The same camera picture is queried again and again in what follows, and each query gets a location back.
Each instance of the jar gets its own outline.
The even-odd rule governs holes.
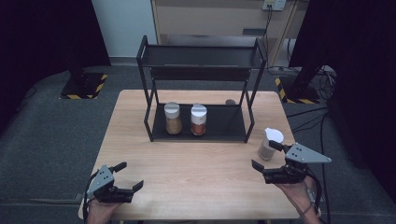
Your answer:
[[[175,102],[165,105],[166,131],[170,134],[178,134],[181,132],[182,124],[180,118],[180,106]]]
[[[266,128],[264,130],[262,144],[259,147],[259,156],[265,161],[271,160],[272,157],[274,156],[275,151],[276,151],[275,148],[270,147],[269,142],[271,140],[276,141],[279,144],[282,144],[283,133],[277,129],[271,129],[271,128]]]
[[[194,104],[191,108],[191,132],[195,135],[202,135],[206,131],[206,107]]]

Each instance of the black metal shelf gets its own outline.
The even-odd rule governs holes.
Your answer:
[[[262,42],[256,39],[252,47],[213,46],[160,46],[149,45],[144,36],[136,56],[139,73],[146,95],[148,108],[144,119],[150,141],[216,141],[247,142],[254,126],[253,104],[266,59]],[[149,93],[144,68],[149,68],[152,90]],[[252,69],[258,69],[251,96],[247,86]],[[205,105],[207,108],[206,132],[195,136],[191,133],[191,107],[180,105],[183,123],[180,134],[166,131],[163,107],[160,102],[156,81],[160,80],[213,80],[244,82],[239,103],[236,105]],[[155,98],[157,108],[152,129],[149,127],[149,113]],[[245,128],[242,103],[246,99],[250,119]]]
[[[181,133],[169,134],[166,131],[164,104],[158,104],[152,128],[152,136],[156,140],[204,140],[243,142],[246,138],[242,109],[238,105],[205,105],[207,109],[205,134],[196,136],[191,132],[191,107],[180,105],[180,117],[183,124]]]

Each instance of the electrical socket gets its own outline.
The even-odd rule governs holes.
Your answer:
[[[264,4],[262,4],[262,10],[269,10],[268,6],[271,6],[274,9],[275,0],[264,0]]]
[[[269,10],[268,6],[271,6],[273,11],[282,11],[285,8],[287,0],[264,0],[262,10]]]

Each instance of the brown spice jar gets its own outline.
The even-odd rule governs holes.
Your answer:
[[[204,134],[206,131],[206,124],[195,124],[195,123],[191,123],[191,132],[195,135],[202,135]]]
[[[166,131],[170,134],[178,134],[181,132],[181,119],[177,117],[175,119],[166,119]]]

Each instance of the yellow black hazard tape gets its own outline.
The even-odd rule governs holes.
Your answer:
[[[94,94],[66,94],[66,95],[61,95],[61,99],[72,99],[72,100],[80,100],[80,99],[95,99],[98,95],[99,92],[102,90],[103,86],[105,85],[105,81],[107,79],[108,75],[102,75],[102,78],[100,79],[99,83],[97,84],[96,91]]]
[[[279,90],[279,96],[283,103],[289,104],[319,104],[319,100],[316,99],[289,99],[285,90],[283,89],[282,83],[279,78],[275,80],[277,89]]]

